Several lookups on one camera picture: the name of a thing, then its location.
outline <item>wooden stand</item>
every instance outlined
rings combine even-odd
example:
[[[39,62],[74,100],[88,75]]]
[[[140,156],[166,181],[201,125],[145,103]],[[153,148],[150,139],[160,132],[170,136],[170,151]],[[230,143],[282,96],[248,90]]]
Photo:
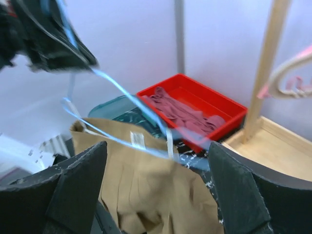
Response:
[[[245,126],[223,145],[278,172],[312,181],[312,142],[259,117],[263,100],[257,94],[269,79],[290,1],[273,2]]]

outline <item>wooden pole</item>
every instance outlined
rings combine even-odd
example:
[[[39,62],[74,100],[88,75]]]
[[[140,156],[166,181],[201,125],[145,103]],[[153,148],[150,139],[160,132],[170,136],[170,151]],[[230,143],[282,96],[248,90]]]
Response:
[[[270,20],[267,25],[265,40],[262,46],[260,62],[258,65],[255,84],[253,87],[253,95],[246,116],[244,125],[244,135],[242,143],[246,143],[254,136],[255,123],[260,116],[262,108],[262,99],[257,98],[260,89],[265,85],[269,79],[272,65],[275,59],[280,35],[283,29],[284,21],[290,6],[291,0],[274,0]]]

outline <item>pink towel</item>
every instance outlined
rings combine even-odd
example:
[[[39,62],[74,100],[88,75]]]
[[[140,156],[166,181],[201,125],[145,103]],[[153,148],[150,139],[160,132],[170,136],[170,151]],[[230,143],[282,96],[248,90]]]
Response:
[[[195,111],[170,97],[162,87],[155,88],[154,95],[143,96],[143,98],[177,126],[186,127],[202,136],[208,135],[225,123],[220,116],[204,117],[201,111]]]

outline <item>hanger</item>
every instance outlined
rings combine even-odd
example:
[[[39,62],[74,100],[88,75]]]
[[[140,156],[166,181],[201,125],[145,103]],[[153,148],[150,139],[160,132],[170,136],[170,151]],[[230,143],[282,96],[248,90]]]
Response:
[[[125,94],[135,105],[137,105],[146,115],[148,115],[152,120],[154,120],[160,127],[160,129],[165,129],[165,135],[167,137],[167,148],[168,148],[168,157],[172,160],[175,161],[179,161],[179,156],[178,154],[174,154],[173,148],[174,148],[174,144],[173,144],[173,136],[172,136],[172,132],[169,128],[165,127],[164,125],[162,125],[159,117],[152,112],[151,110],[149,110],[147,107],[145,107],[138,98],[133,97],[132,95],[130,95],[130,93],[128,93],[126,90],[124,90],[116,81],[114,81],[112,78],[110,78],[108,75],[106,75],[105,73],[95,70],[95,74],[104,77],[106,79],[108,79],[110,82],[112,82],[115,86],[117,86],[118,89],[120,89],[123,94]],[[83,127],[83,132],[89,133],[89,134],[93,134],[93,135],[97,135],[97,136],[101,136],[104,138],[109,138],[113,141],[117,141],[123,145],[129,146],[129,143],[123,140],[120,140],[118,138],[115,138],[107,133],[105,133],[104,131],[102,131],[101,129],[96,128],[95,126],[89,124],[88,122],[86,122],[85,120],[82,119],[79,111],[77,110],[76,106],[74,105],[74,103],[71,100],[71,96],[72,96],[72,91],[73,91],[73,87],[75,85],[75,74],[72,74],[71,79],[70,79],[70,85],[68,88],[68,94],[67,97],[64,97],[61,101],[61,104],[64,108],[65,111],[67,111],[69,114],[71,114],[72,116],[74,116],[75,118],[78,119],[78,121],[80,122],[81,126]],[[87,125],[95,130],[97,130],[99,133],[96,133],[92,130],[89,130],[87,128]],[[153,150],[145,148],[142,149],[138,146],[134,147],[136,149],[140,149],[142,151],[148,152],[150,154],[153,154],[155,156],[159,156],[159,152],[155,153]]]
[[[312,97],[312,86],[302,85],[302,79],[300,77],[295,77],[295,79],[288,81],[285,90],[280,89],[280,82],[290,70],[302,67],[309,62],[312,62],[312,45],[275,69],[271,73],[269,82],[260,90],[258,98],[274,97],[286,99]],[[296,90],[291,90],[290,88],[296,81]]]

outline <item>clothing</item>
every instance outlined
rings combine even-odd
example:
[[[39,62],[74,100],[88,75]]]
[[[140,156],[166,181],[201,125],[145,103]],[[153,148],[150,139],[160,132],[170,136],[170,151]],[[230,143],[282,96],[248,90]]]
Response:
[[[107,119],[85,120],[128,142],[130,132],[143,134],[146,147],[167,150],[165,140],[141,127]],[[108,143],[99,200],[121,230],[127,234],[224,233],[216,202],[198,174],[174,161],[82,130],[78,121],[71,126],[76,154],[99,141]]]
[[[0,185],[0,233],[89,234],[106,147],[101,142],[43,171]]]
[[[208,135],[225,123],[220,116],[204,117],[201,111],[195,111],[169,96],[162,87],[155,88],[154,95],[143,98],[177,126],[186,127],[202,136]]]
[[[89,71],[89,66],[98,65],[94,55],[80,41],[71,26],[69,29],[73,32],[78,47],[67,37],[67,30],[63,30],[66,25],[61,18],[62,10],[57,1],[49,1],[48,14],[43,12],[42,5],[36,1],[11,0],[10,3],[17,15],[18,26],[15,29],[18,38],[27,42],[23,45],[23,51],[30,59],[32,69],[48,72]]]
[[[226,233],[312,233],[311,181],[275,171],[216,142],[208,160]]]

